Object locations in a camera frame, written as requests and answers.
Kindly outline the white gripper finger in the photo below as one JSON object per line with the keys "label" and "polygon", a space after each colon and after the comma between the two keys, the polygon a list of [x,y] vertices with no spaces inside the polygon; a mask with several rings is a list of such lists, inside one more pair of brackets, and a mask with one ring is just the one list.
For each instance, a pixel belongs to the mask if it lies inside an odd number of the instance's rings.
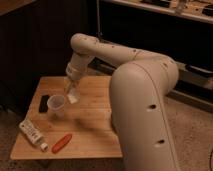
{"label": "white gripper finger", "polygon": [[74,96],[79,97],[78,82],[74,82],[74,83],[73,83],[72,91],[73,91],[72,94],[73,94]]}
{"label": "white gripper finger", "polygon": [[64,79],[64,92],[68,93],[70,88],[71,88],[72,82],[70,81],[69,78]]}

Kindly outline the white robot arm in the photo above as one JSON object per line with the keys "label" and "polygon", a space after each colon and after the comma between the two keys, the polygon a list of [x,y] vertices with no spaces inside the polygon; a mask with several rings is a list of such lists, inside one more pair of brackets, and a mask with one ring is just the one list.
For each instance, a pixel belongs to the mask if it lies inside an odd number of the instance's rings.
{"label": "white robot arm", "polygon": [[164,54],[104,43],[81,33],[71,37],[70,45],[69,92],[94,58],[116,68],[109,99],[126,171],[181,171],[164,107],[165,95],[179,78],[176,62]]}

